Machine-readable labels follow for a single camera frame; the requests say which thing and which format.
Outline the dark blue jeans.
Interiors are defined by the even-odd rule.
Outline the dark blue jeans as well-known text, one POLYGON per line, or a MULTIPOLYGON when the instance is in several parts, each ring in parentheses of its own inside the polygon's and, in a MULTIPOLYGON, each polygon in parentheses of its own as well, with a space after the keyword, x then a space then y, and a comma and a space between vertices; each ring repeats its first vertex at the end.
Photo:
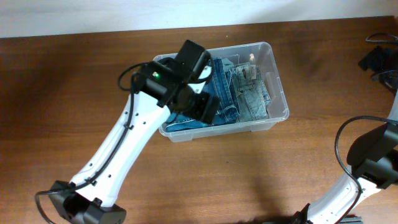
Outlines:
POLYGON ((182 114, 173 113, 166 122, 165 131, 172 133, 187 129, 206 128, 209 126, 220 126, 237 122, 239 116, 239 106, 234 99, 234 86, 231 75, 226 74, 224 63, 233 65, 227 58, 213 58, 214 74, 211 81, 206 84, 202 92, 216 96, 220 100, 220 105, 216 111, 215 119, 212 124, 206 124, 195 119, 191 119, 182 114))

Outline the light blue jeans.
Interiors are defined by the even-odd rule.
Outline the light blue jeans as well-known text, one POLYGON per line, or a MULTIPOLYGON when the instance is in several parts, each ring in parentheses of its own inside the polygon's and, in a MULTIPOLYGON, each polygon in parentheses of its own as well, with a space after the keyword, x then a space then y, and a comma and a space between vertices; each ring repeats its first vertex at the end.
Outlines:
POLYGON ((236 121, 243 123, 267 119, 267 105, 271 103, 271 98, 262 79, 260 66, 249 62, 234 64, 227 58, 221 61, 238 109, 236 121))

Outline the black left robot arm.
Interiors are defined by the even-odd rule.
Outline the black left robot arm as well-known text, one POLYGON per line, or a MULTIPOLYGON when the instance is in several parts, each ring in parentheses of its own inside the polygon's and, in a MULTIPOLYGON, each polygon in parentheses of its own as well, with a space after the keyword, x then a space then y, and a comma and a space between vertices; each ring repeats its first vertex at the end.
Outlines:
POLYGON ((69 182, 48 191, 57 213, 69 223, 122 223, 118 193, 138 155, 172 113, 211 124, 220 103, 204 92, 215 71, 210 53, 186 40, 174 57, 139 63, 125 90, 129 98, 118 121, 94 156, 69 182))

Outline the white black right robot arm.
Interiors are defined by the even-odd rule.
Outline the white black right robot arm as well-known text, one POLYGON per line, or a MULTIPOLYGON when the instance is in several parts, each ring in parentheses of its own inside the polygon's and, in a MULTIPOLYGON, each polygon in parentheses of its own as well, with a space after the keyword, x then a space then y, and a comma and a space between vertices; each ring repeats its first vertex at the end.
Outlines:
POLYGON ((361 223, 350 211, 364 199, 397 184, 397 103, 387 118, 357 116, 344 122, 338 132, 353 121, 380 121, 382 125, 357 138, 347 162, 340 162, 344 174, 319 200, 294 214, 291 223, 361 223))

